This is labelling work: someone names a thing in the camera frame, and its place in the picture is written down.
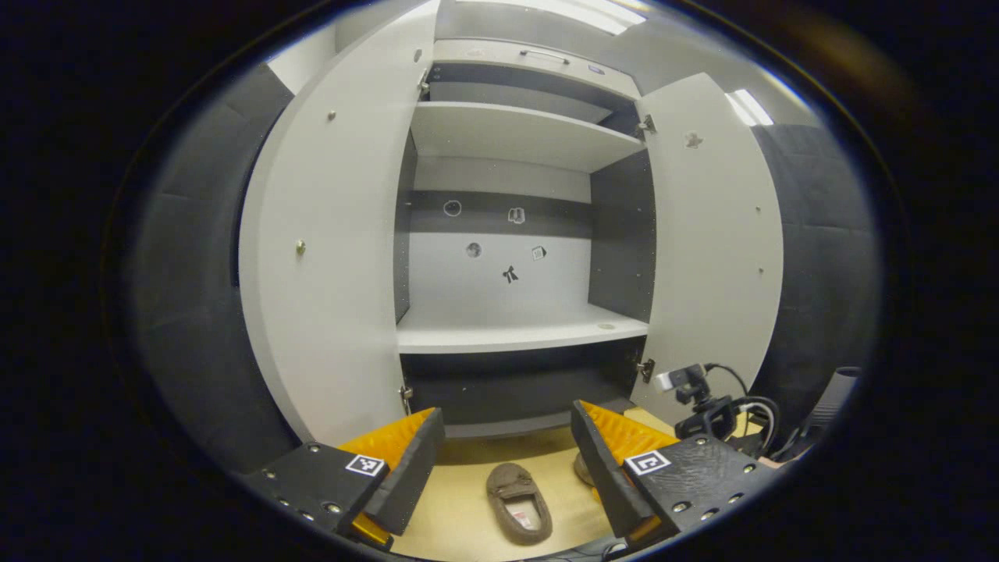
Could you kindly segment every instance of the open cabinet door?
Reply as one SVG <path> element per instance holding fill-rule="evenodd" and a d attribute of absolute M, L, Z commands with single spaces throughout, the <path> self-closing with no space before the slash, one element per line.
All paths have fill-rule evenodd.
<path fill-rule="evenodd" d="M 239 244 L 247 330 L 275 402 L 303 441 L 338 446 L 405 415 L 396 193 L 434 60 L 438 3 L 331 60 L 278 120 L 250 179 Z"/>
<path fill-rule="evenodd" d="M 749 127 L 706 74 L 636 103 L 655 192 L 655 288 L 642 361 L 655 372 L 721 363 L 752 384 L 780 300 L 783 239 L 770 171 Z M 742 395 L 712 372 L 714 396 Z M 691 414 L 673 392 L 635 380 L 631 401 L 675 424 Z"/>

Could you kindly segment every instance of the slipper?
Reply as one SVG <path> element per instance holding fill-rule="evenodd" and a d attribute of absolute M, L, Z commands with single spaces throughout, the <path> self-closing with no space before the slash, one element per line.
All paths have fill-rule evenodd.
<path fill-rule="evenodd" d="M 582 453 L 575 454 L 575 461 L 572 462 L 572 468 L 575 469 L 575 475 L 579 477 L 579 480 L 582 480 L 589 486 L 596 486 L 596 484 L 593 484 L 593 477 L 589 475 L 586 463 L 582 462 Z"/>
<path fill-rule="evenodd" d="M 551 514 L 530 473 L 503 463 L 486 480 L 490 507 L 506 537 L 517 544 L 534 544 L 551 535 Z"/>

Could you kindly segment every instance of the white cabinet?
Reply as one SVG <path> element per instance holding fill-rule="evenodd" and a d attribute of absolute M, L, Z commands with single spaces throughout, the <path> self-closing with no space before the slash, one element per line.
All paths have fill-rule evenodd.
<path fill-rule="evenodd" d="M 332 61 L 250 182 L 244 310 L 299 437 L 337 445 L 398 419 L 404 381 L 452 437 L 567 423 L 576 398 L 630 397 L 675 421 L 634 382 L 642 350 L 663 366 L 724 362 L 751 383 L 779 299 L 779 212 L 717 85 L 702 74 L 639 97 L 629 76 L 565 53 L 435 44 L 436 9 Z M 506 80 L 609 117 L 435 99 L 424 80 Z M 408 311 L 394 309 L 400 284 Z"/>

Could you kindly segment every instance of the floor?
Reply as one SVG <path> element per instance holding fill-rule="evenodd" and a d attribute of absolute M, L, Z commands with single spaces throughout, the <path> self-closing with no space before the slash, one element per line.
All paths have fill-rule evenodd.
<path fill-rule="evenodd" d="M 673 429 L 641 408 L 624 415 L 669 435 Z M 736 430 L 742 431 L 742 416 Z M 427 487 L 392 551 L 432 560 L 500 562 L 550 554 L 608 536 L 610 526 L 589 486 L 572 470 L 578 449 L 567 427 L 521 437 L 446 442 Z M 551 513 L 551 536 L 519 546 L 503 536 L 486 499 L 486 479 L 502 462 L 533 476 Z"/>

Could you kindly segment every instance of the ceiling light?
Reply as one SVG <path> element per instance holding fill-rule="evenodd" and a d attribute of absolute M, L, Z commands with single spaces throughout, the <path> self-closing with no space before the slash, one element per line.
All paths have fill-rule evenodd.
<path fill-rule="evenodd" d="M 505 4 L 533 8 L 591 25 L 618 35 L 632 25 L 645 21 L 643 16 L 607 0 L 456 0 L 484 4 Z"/>
<path fill-rule="evenodd" d="M 749 110 L 749 113 L 752 114 L 756 121 L 759 121 L 760 125 L 773 125 L 773 119 L 770 119 L 770 116 L 763 111 L 763 106 L 759 105 L 756 98 L 749 95 L 749 92 L 745 90 L 735 90 L 733 93 L 735 94 L 735 97 L 742 102 L 742 105 Z"/>
<path fill-rule="evenodd" d="M 733 98 L 731 94 L 725 94 L 725 97 L 728 98 L 728 103 L 732 104 L 732 109 L 735 110 L 735 115 L 738 115 L 739 119 L 741 119 L 747 127 L 756 125 L 756 120 L 752 118 L 752 115 L 749 115 L 749 112 L 742 107 L 742 104 L 735 101 L 735 98 Z"/>

